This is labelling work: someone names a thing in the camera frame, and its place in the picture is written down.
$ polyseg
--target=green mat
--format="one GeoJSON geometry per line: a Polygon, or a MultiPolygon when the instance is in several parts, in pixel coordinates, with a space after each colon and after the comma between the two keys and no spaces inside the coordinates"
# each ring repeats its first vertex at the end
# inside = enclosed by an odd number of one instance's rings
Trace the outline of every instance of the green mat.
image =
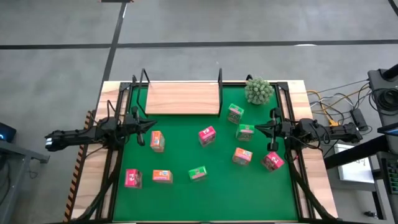
{"type": "MultiPolygon", "coordinates": [[[[140,104],[146,103],[147,88],[141,90],[140,104]]],[[[136,104],[137,90],[132,94],[136,104]]],[[[268,105],[246,102],[243,86],[224,86],[221,117],[213,115],[181,116],[151,115],[165,137],[165,152],[154,152],[150,132],[146,145],[140,147],[136,137],[125,145],[113,220],[122,221],[217,221],[217,220],[295,220],[295,209],[289,167],[269,172],[260,163],[268,153],[269,139],[259,131],[251,142],[235,138],[237,124],[227,120],[228,106],[234,103],[245,111],[241,124],[264,124],[269,111],[277,106],[274,95],[268,105]],[[198,132],[213,126],[216,141],[202,147],[198,132]],[[237,147],[253,152],[247,166],[232,162],[237,147]],[[198,182],[189,178],[190,169],[206,166],[208,177],[198,182]],[[126,169],[143,173],[142,189],[124,187],[126,169]],[[152,181],[154,169],[171,170],[172,184],[152,181]]],[[[285,147],[278,139],[278,154],[283,158],[285,147]]]]}

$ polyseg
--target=small box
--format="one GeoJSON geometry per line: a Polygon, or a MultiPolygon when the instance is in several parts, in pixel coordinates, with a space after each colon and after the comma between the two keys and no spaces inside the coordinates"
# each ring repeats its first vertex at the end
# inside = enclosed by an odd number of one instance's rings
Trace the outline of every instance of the small box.
{"type": "Polygon", "coordinates": [[[127,169],[124,186],[137,189],[142,188],[142,172],[138,171],[137,169],[127,169]]]}
{"type": "Polygon", "coordinates": [[[207,146],[216,139],[216,131],[212,126],[199,132],[199,141],[202,146],[207,146]]]}
{"type": "Polygon", "coordinates": [[[243,116],[244,109],[231,103],[228,110],[229,110],[228,119],[235,124],[239,124],[239,122],[243,116]]]}
{"type": "Polygon", "coordinates": [[[165,139],[160,131],[153,131],[150,139],[150,147],[155,152],[164,152],[165,139]]]}
{"type": "Polygon", "coordinates": [[[285,162],[281,159],[276,152],[270,152],[261,161],[268,170],[273,171],[279,169],[285,162]]]}
{"type": "Polygon", "coordinates": [[[232,161],[236,162],[237,164],[248,165],[252,156],[252,152],[237,147],[234,156],[232,157],[232,161]]]}
{"type": "Polygon", "coordinates": [[[198,167],[188,171],[189,178],[191,180],[202,180],[207,176],[207,171],[205,166],[198,167]]]}
{"type": "Polygon", "coordinates": [[[154,170],[152,180],[159,183],[172,183],[173,174],[169,170],[154,170]]]}
{"type": "Polygon", "coordinates": [[[236,138],[240,141],[250,141],[254,134],[254,125],[239,124],[236,138]]]}

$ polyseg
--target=concrete floor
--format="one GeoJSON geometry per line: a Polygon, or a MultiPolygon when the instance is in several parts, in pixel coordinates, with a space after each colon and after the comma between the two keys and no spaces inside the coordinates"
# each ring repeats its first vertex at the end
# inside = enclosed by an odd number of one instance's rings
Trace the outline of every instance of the concrete floor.
{"type": "MultiPolygon", "coordinates": [[[[0,0],[0,45],[110,43],[119,8],[96,0],[0,0]]],[[[398,39],[398,17],[386,0],[136,1],[127,7],[119,42],[357,39],[398,39]]],[[[47,153],[46,134],[82,127],[86,111],[95,108],[108,52],[0,50],[0,121],[17,129],[16,144],[47,153]]],[[[389,68],[397,55],[398,45],[118,49],[109,79],[130,80],[144,67],[153,80],[214,80],[222,67],[225,80],[250,73],[305,80],[307,89],[322,90],[389,68]]],[[[366,101],[361,108],[369,125],[380,126],[366,101]]],[[[76,150],[31,164],[39,176],[27,175],[13,223],[62,220],[76,150]]],[[[369,192],[333,189],[333,196],[344,220],[391,223],[391,211],[390,221],[361,214],[374,210],[369,192]]]]}

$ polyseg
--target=wooden board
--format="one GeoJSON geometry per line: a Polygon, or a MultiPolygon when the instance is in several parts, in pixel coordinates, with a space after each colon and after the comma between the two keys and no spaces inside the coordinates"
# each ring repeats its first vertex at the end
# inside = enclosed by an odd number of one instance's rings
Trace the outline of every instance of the wooden board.
{"type": "Polygon", "coordinates": [[[218,114],[218,83],[149,83],[147,114],[218,114]]]}
{"type": "MultiPolygon", "coordinates": [[[[302,118],[313,118],[310,103],[307,97],[307,92],[305,89],[303,80],[269,80],[270,82],[288,82],[290,98],[292,100],[292,106],[294,111],[295,120],[302,118]]],[[[155,83],[170,83],[170,82],[151,82],[151,85],[155,83]]],[[[117,94],[119,90],[120,82],[104,82],[103,88],[101,90],[101,98],[98,104],[98,111],[96,115],[96,120],[106,117],[106,100],[111,100],[112,104],[116,104],[117,94]]],[[[282,106],[287,107],[284,97],[282,97],[282,106]]],[[[91,146],[89,151],[95,149],[95,146],[91,146]]],[[[83,175],[79,186],[78,192],[75,200],[75,206],[73,208],[72,218],[76,218],[79,214],[87,208],[87,206],[93,201],[95,195],[100,189],[102,174],[104,171],[105,157],[103,156],[104,151],[100,150],[96,152],[87,160],[84,164],[83,175]]],[[[325,207],[325,209],[334,217],[337,216],[335,201],[333,200],[333,195],[331,192],[329,179],[326,173],[325,163],[323,162],[322,153],[319,150],[314,149],[304,149],[303,159],[305,163],[305,168],[307,171],[307,177],[309,181],[309,186],[317,197],[319,202],[325,207]]],[[[302,204],[304,216],[308,217],[308,211],[306,209],[305,196],[302,190],[299,190],[300,202],[302,204]]],[[[108,205],[104,206],[104,212],[106,214],[108,205]]]]}

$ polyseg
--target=potted plant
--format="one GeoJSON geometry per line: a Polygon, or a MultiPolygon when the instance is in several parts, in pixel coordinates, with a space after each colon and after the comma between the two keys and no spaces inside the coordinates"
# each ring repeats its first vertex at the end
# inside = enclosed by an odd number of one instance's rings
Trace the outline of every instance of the potted plant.
{"type": "Polygon", "coordinates": [[[244,93],[249,103],[263,105],[269,102],[269,98],[274,94],[274,88],[262,78],[255,78],[247,81],[244,93]]]}

